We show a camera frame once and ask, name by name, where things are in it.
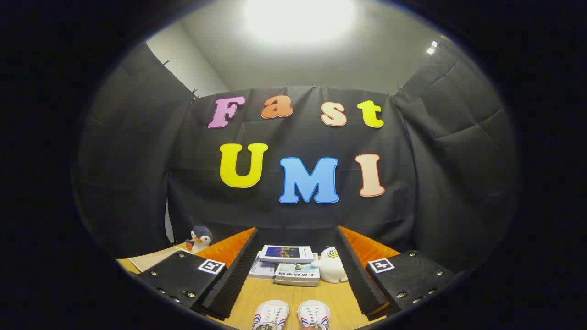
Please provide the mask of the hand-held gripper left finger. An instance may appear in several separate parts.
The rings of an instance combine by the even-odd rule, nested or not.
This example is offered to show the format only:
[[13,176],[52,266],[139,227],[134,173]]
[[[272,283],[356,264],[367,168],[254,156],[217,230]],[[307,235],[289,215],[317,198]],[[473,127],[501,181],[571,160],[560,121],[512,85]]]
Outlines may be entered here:
[[137,279],[163,299],[224,320],[256,259],[257,232],[250,228],[198,253],[179,249]]

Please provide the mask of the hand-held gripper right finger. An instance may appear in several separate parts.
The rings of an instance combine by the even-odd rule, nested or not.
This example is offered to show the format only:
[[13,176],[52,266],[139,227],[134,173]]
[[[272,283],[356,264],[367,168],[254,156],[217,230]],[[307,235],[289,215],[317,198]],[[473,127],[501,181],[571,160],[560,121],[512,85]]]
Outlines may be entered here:
[[399,253],[342,226],[335,238],[350,288],[370,321],[414,309],[454,280],[453,271],[415,249]]

